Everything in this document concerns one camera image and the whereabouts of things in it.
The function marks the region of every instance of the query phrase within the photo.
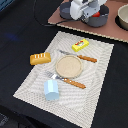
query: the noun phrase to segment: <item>round plate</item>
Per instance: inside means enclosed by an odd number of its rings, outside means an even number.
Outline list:
[[[56,72],[64,78],[75,78],[81,74],[82,70],[81,60],[73,55],[66,55],[56,63]]]

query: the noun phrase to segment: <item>black table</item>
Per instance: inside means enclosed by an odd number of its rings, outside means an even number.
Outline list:
[[[38,0],[41,23],[62,0]],[[128,128],[128,44],[58,26],[44,27],[33,18],[33,0],[16,0],[0,13],[0,106],[53,128],[79,128],[58,116],[13,97],[33,66],[30,55],[43,53],[58,31],[114,44],[91,128]]]

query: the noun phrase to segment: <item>fork handle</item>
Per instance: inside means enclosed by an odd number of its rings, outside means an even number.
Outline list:
[[[74,85],[76,87],[82,88],[82,89],[86,88],[84,84],[81,84],[81,83],[78,83],[78,82],[75,82],[73,80],[69,80],[69,79],[66,79],[66,78],[64,79],[64,82],[66,82],[68,84],[71,84],[71,85]]]

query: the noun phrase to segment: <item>yellow block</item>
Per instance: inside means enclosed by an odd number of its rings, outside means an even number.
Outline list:
[[[43,64],[51,62],[51,56],[50,53],[40,53],[40,54],[34,54],[30,56],[30,64],[36,65],[36,64]]]
[[[79,42],[77,42],[76,44],[72,45],[72,49],[75,52],[78,52],[79,50],[83,49],[84,47],[88,46],[89,42],[86,39],[83,39]]]

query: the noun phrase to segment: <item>placemat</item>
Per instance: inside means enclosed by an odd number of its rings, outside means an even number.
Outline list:
[[[93,57],[98,61],[92,63],[82,60],[84,70],[78,78],[73,80],[85,84],[86,88],[77,88],[57,80],[60,94],[59,100],[46,101],[43,93],[43,83],[49,79],[44,75],[44,70],[55,73],[56,60],[64,56],[56,49],[75,53],[71,49],[71,45],[83,38],[85,37],[59,31],[46,49],[46,52],[50,52],[51,54],[52,62],[34,66],[13,96],[82,128],[90,128],[114,46],[113,44],[85,38],[89,41],[89,46],[78,51],[77,54]]]

